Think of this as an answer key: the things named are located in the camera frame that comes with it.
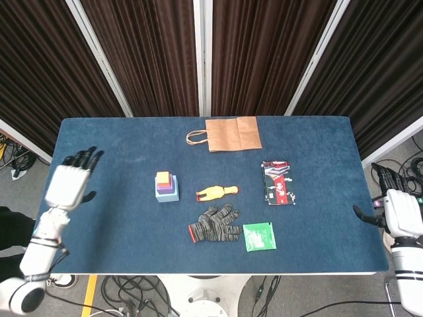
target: rubber chicken toy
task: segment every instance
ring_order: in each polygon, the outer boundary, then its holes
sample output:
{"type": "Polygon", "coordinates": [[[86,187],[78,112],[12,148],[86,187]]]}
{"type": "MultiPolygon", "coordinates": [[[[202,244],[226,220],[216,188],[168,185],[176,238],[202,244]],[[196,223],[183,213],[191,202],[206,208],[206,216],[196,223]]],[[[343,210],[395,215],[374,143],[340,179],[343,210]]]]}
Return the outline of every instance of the rubber chicken toy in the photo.
{"type": "Polygon", "coordinates": [[[208,187],[200,192],[196,192],[197,201],[207,201],[222,198],[226,194],[236,194],[239,191],[237,186],[222,187],[213,186],[208,187]]]}

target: dark curtain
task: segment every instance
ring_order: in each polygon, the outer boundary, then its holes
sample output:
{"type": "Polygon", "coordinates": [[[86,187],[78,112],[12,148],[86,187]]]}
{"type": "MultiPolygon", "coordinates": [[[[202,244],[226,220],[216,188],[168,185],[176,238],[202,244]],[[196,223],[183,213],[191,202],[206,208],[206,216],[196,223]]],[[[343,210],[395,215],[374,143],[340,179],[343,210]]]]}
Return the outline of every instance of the dark curtain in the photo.
{"type": "Polygon", "coordinates": [[[213,0],[213,116],[282,115],[335,0],[213,0]]]}
{"type": "Polygon", "coordinates": [[[192,0],[82,0],[135,116],[198,116],[192,0]]]}
{"type": "Polygon", "coordinates": [[[0,117],[53,153],[64,118],[123,116],[64,1],[0,1],[0,117]]]}
{"type": "Polygon", "coordinates": [[[423,116],[423,1],[352,0],[293,114],[349,116],[362,158],[423,116]]]}

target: green packet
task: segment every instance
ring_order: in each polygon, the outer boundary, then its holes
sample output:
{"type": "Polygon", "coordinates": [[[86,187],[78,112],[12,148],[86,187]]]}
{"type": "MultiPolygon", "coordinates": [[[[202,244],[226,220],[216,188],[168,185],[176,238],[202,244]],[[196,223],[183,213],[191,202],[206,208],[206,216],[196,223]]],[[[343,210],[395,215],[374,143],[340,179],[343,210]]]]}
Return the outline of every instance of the green packet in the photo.
{"type": "Polygon", "coordinates": [[[247,252],[276,249],[272,223],[243,225],[247,252]]]}

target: yellow floor tape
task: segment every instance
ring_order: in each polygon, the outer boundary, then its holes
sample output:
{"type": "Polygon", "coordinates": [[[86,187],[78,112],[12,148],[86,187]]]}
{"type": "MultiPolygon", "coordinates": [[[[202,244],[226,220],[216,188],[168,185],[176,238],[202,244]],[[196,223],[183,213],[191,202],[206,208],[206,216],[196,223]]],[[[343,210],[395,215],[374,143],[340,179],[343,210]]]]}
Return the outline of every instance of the yellow floor tape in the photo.
{"type": "MultiPolygon", "coordinates": [[[[90,275],[87,285],[87,292],[85,293],[85,301],[84,305],[93,305],[94,300],[94,293],[95,293],[95,285],[97,283],[97,275],[90,275]]],[[[89,317],[91,315],[91,308],[84,307],[82,309],[81,317],[89,317]]]]}

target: robotic arm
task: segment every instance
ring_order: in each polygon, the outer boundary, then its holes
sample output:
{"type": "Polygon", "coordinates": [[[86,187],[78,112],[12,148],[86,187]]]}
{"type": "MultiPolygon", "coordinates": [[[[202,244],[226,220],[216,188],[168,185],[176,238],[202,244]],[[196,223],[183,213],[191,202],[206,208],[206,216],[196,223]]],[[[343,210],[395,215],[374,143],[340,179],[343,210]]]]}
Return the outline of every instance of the robotic arm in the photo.
{"type": "Polygon", "coordinates": [[[379,176],[385,212],[367,216],[354,205],[354,212],[365,223],[384,228],[394,239],[391,246],[402,306],[423,316],[423,220],[414,196],[408,193],[406,180],[389,168],[372,164],[379,176]]]}
{"type": "Polygon", "coordinates": [[[79,151],[56,168],[46,194],[50,209],[42,214],[20,263],[23,277],[0,281],[0,310],[24,315],[41,304],[52,268],[69,254],[61,243],[68,214],[95,196],[95,192],[84,196],[89,177],[103,154],[99,151],[93,155],[95,150],[91,147],[79,151]],[[53,262],[57,250],[62,255],[53,262]]]}

